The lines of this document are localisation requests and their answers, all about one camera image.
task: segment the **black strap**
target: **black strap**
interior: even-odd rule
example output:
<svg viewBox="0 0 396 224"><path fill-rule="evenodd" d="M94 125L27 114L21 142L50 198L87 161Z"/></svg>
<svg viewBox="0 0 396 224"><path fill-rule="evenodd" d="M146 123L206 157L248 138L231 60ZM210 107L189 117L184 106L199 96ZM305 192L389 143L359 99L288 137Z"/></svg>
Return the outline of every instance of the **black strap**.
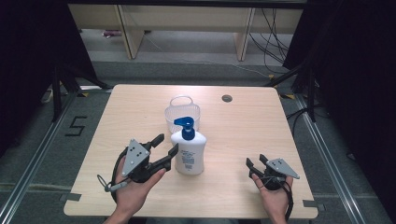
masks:
<svg viewBox="0 0 396 224"><path fill-rule="evenodd" d="M117 161L116 161L116 164L114 165L113 175L111 176L110 186L114 186L114 185L118 184L118 183L116 183L117 170L118 170L118 168L119 168L120 161L121 161L122 157L124 157L124 156L126 155L127 150L128 150L128 147L126 147L126 148L121 152L121 154L119 155L119 158L118 158ZM116 191L111 192L111 197L113 197L114 202L117 203L117 194L116 194Z"/></svg>
<svg viewBox="0 0 396 224"><path fill-rule="evenodd" d="M284 185L282 185L282 184L280 186L282 187L283 190L285 190L286 195L288 196L288 200L289 200L288 210L286 211L286 214L285 214L285 219L286 219L286 221L288 221L289 217L290 217L290 214L291 214L291 211L293 210L294 201L293 201L293 195L292 195L291 187L288 184L288 182L285 182L285 183L289 186L289 189L286 189L286 187Z"/></svg>

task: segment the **black wire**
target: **black wire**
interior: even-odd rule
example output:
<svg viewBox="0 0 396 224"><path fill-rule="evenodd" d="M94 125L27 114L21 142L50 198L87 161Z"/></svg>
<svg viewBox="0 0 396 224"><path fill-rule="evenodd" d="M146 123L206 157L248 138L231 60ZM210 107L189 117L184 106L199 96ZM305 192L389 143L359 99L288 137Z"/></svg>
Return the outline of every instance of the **black wire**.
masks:
<svg viewBox="0 0 396 224"><path fill-rule="evenodd" d="M256 41L256 39L253 37L253 35L249 34L251 39L253 40L253 43L256 44L256 46L264 53L267 53L268 55L270 55L272 58L274 58L275 60L277 60L280 63L283 63L283 61L278 58L273 52L269 51L268 49L266 49L265 47L263 47L261 44L259 44L258 41Z"/></svg>
<svg viewBox="0 0 396 224"><path fill-rule="evenodd" d="M286 116L286 119L289 119L289 118L293 117L294 115L296 115L296 114L298 114L298 113L300 113L300 112L302 112L302 111L305 112L305 111L307 111L307 110L308 110L307 108L299 109L299 110L297 110L296 112L287 115L287 116Z"/></svg>
<svg viewBox="0 0 396 224"><path fill-rule="evenodd" d="M265 15L265 12L264 12L263 8L262 8L262 15L264 16L265 20L267 21L268 27L270 28L270 31L271 31L270 34L273 35L275 40L276 40L277 47L279 49L282 49L282 47L280 45L283 45L285 48L289 49L285 44L282 43L282 41L280 41L277 38L277 32L276 32L276 9L273 8L273 25L272 26L271 26L270 22L268 21L267 16Z"/></svg>
<svg viewBox="0 0 396 224"><path fill-rule="evenodd" d="M117 170L118 170L118 168L119 168L120 161L121 161L121 159L126 155L127 150L128 150L128 147L126 147L126 148L121 152L121 154L119 155L119 157L117 158L116 164L114 165L114 168L113 168L113 175L111 176L110 187L116 185ZM117 195L116 195L116 192L111 192L111 197L113 198L114 202L116 203L116 202L117 202Z"/></svg>
<svg viewBox="0 0 396 224"><path fill-rule="evenodd" d="M287 190L286 187L283 185L280 185L280 187L282 187L282 189L285 190L286 195L288 196L288 200L289 200L288 210L286 211L286 214L285 214L285 219L286 219L286 221L288 221L291 211L293 210L294 201L293 201L293 192L291 191L291 186L286 181L285 181L285 184L288 185L289 190Z"/></svg>
<svg viewBox="0 0 396 224"><path fill-rule="evenodd" d="M265 38L262 34L260 34L260 36L262 37L262 39L265 40L265 42L268 42L268 39ZM287 47L280 47L279 45L276 45L276 44L271 43L271 42L270 42L270 45L272 45L272 46L274 46L274 47L277 47L277 48L281 48L281 49L283 49L283 50L289 50L289 48L287 48Z"/></svg>
<svg viewBox="0 0 396 224"><path fill-rule="evenodd" d="M297 123L297 119L303 114L303 113L305 113L306 111L300 111L300 113L297 115L297 117L294 119L294 122L293 122L293 126L292 126L292 128L291 128L291 136L293 136L293 138L294 138L294 130L295 130L295 127L296 127L296 123Z"/></svg>

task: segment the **clear plastic container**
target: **clear plastic container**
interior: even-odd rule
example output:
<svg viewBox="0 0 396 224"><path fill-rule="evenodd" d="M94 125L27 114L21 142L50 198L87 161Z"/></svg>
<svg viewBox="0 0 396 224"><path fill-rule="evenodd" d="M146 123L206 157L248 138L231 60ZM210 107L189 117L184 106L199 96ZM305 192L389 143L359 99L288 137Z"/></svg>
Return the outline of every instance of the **clear plastic container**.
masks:
<svg viewBox="0 0 396 224"><path fill-rule="evenodd" d="M190 99L190 103L182 105L177 104L177 100L180 100L181 98ZM192 117L194 119L194 130L198 131L200 113L200 107L194 103L189 95L178 95L173 97L169 103L169 106L165 109L165 119L166 124L168 125L169 132L176 133L180 131L183 127L175 125L174 120L184 117Z"/></svg>

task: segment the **wooden table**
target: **wooden table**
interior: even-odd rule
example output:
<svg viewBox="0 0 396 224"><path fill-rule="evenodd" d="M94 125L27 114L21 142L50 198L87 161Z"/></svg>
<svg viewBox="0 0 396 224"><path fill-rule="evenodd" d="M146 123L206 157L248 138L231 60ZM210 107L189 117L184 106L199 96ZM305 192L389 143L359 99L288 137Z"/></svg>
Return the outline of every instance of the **wooden table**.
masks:
<svg viewBox="0 0 396 224"><path fill-rule="evenodd" d="M165 140L151 150L151 161L172 147L164 110L172 97L188 94L201 107L199 132L206 136L205 170L182 175L172 170L152 189L137 217L266 218L259 191L248 177L246 158L264 169L259 155L283 158L301 177L294 180L290 218L314 218L317 208L276 90L262 87L118 85L108 100L67 201L69 216L109 216L116 207L97 180L111 179L115 161L134 138L145 143L159 133ZM222 101L231 95L230 103Z"/></svg>

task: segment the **bottle label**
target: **bottle label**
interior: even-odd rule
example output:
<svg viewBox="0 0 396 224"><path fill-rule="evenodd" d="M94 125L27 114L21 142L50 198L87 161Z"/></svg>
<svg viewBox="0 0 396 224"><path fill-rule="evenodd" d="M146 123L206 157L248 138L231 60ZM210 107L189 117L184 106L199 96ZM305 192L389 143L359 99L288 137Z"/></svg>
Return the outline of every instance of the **bottle label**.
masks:
<svg viewBox="0 0 396 224"><path fill-rule="evenodd" d="M181 159L184 163L184 167L188 170L192 169L192 166L195 164L194 154L194 152L181 150Z"/></svg>

